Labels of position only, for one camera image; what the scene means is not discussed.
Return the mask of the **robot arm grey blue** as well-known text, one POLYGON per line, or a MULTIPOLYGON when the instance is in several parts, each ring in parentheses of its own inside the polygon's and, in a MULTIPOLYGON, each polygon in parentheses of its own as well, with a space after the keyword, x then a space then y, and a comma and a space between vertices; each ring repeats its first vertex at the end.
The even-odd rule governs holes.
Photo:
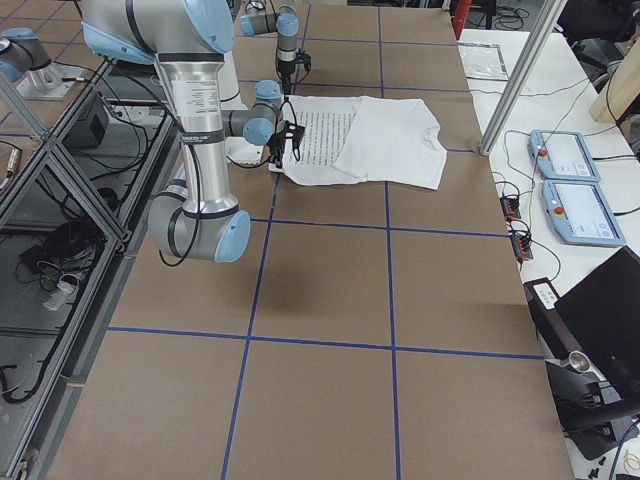
POLYGON ((275 8, 271 1, 248 1, 239 19, 245 36, 276 34, 275 70, 288 96, 312 69, 312 57, 298 47, 299 17, 291 5, 275 8))
POLYGON ((255 86, 249 109, 226 110, 221 77, 227 66, 234 25, 225 1, 86 1, 83 34, 96 54, 154 67, 179 128, 183 165, 151 202, 148 230, 163 256, 237 261, 251 233, 249 214, 229 186, 225 142, 241 137, 269 150, 280 166, 285 146, 300 146, 304 128, 284 117, 297 65, 309 58, 297 47, 298 15, 285 5, 270 13, 241 17, 244 34, 276 33, 278 81, 255 86))

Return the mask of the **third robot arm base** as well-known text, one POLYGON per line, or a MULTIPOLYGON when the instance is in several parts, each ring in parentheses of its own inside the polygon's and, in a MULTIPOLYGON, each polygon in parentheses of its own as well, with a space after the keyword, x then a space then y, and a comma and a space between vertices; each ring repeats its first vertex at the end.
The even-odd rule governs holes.
POLYGON ((64 81, 37 34, 28 27, 1 32, 1 72, 25 99, 61 100, 74 81, 64 81))

